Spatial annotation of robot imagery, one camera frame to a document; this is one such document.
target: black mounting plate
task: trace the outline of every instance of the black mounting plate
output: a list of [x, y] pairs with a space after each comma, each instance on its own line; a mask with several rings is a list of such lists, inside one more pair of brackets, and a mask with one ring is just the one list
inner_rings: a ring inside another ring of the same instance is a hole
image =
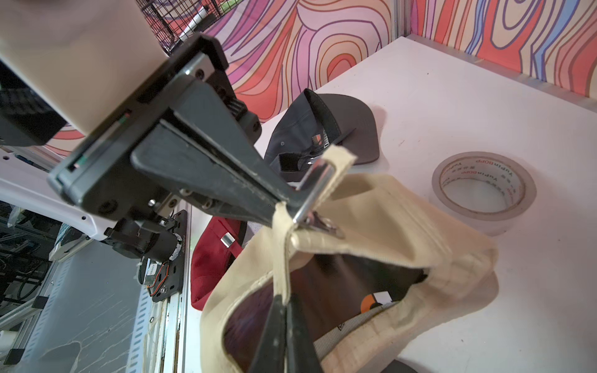
[[[186, 210], [181, 210], [178, 213], [174, 214], [174, 221], [176, 222], [175, 228], [172, 229], [173, 233], [177, 233], [183, 239], [183, 246], [180, 250], [179, 255], [172, 261], [169, 262], [170, 268], [168, 269], [168, 277], [164, 281], [161, 286], [161, 289], [152, 297], [153, 302], [159, 302], [171, 295], [174, 295], [178, 292], [182, 292], [183, 285], [184, 285], [184, 255], [186, 253], [186, 244], [187, 244], [187, 224], [188, 224], [188, 212]], [[156, 281], [156, 287], [149, 288], [149, 294], [152, 294], [156, 291], [157, 286], [163, 280], [163, 276], [165, 276], [165, 272], [160, 273]]]

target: red wire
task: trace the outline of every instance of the red wire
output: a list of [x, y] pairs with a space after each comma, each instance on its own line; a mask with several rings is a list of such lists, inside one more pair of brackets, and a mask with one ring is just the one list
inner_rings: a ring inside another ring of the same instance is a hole
[[162, 284], [164, 283], [164, 281], [166, 281], [166, 279], [168, 278], [168, 270], [170, 269], [170, 265], [168, 265], [168, 267], [166, 267], [166, 276], [164, 277], [164, 279], [162, 280], [162, 282], [159, 283], [158, 288], [153, 292], [152, 295], [150, 295], [150, 297], [153, 297], [154, 295], [156, 295], [160, 289], [160, 287], [162, 286]]
[[158, 281], [159, 273], [162, 272], [162, 268], [164, 268], [164, 264], [166, 264], [166, 262], [162, 263], [162, 266], [159, 268], [158, 274], [155, 275], [155, 280], [153, 280], [153, 284], [151, 286], [148, 286], [147, 287], [148, 289], [151, 289], [151, 288], [153, 288], [155, 286], [155, 283]]

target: wire mesh basket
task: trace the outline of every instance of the wire mesh basket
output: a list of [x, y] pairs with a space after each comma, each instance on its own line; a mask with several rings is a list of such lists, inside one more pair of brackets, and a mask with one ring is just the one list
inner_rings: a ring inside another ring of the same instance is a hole
[[194, 32], [207, 30], [242, 0], [136, 0], [159, 44], [171, 54]]

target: metal clasp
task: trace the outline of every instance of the metal clasp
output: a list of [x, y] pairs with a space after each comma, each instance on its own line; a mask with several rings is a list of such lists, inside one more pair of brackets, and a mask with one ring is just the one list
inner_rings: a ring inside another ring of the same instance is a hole
[[318, 232], [328, 233], [338, 238], [344, 238], [344, 233], [330, 219], [320, 216], [313, 211], [315, 202], [334, 176], [336, 169], [323, 159], [317, 159], [309, 168], [297, 190], [309, 190], [307, 198], [294, 213], [293, 222]]

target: cap brim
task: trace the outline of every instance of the cap brim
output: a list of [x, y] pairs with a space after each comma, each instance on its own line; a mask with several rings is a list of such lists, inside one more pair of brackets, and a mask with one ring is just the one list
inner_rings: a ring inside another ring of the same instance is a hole
[[318, 94], [336, 119], [340, 132], [354, 128], [341, 145], [358, 157], [355, 164], [362, 165], [379, 158], [379, 140], [375, 117], [371, 109], [358, 98], [343, 94]]

